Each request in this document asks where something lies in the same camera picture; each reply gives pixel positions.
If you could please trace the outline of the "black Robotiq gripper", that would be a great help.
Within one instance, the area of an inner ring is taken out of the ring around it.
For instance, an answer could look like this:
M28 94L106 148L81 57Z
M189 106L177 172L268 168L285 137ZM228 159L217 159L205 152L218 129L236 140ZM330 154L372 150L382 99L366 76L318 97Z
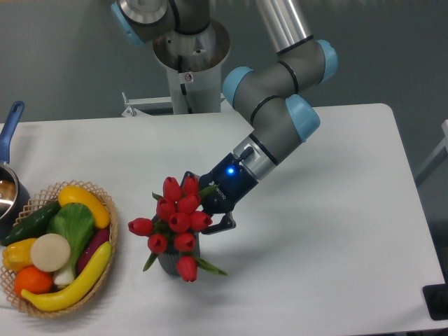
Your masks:
M217 224L202 231L203 235L213 235L236 228L232 215L235 204L251 191L258 181L239 163L232 154L227 154L208 174L197 175L187 171L184 176L199 179L199 188L217 186L202 201L203 210L208 214L223 214Z

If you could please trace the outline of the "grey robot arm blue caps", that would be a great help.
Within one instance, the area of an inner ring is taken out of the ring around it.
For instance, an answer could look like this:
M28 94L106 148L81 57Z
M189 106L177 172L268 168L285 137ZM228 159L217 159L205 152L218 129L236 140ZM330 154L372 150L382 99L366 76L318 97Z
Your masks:
M252 126L252 133L199 178L201 187L215 187L204 199L204 211L222 217L203 229L206 235L232 229L235 204L318 129L320 118L301 93L338 68L335 49L313 37L297 1L257 1L256 7L278 60L263 71L240 66L222 76L230 37L211 17L208 1L111 5L130 43L152 44L167 72L175 114L218 112L226 100Z

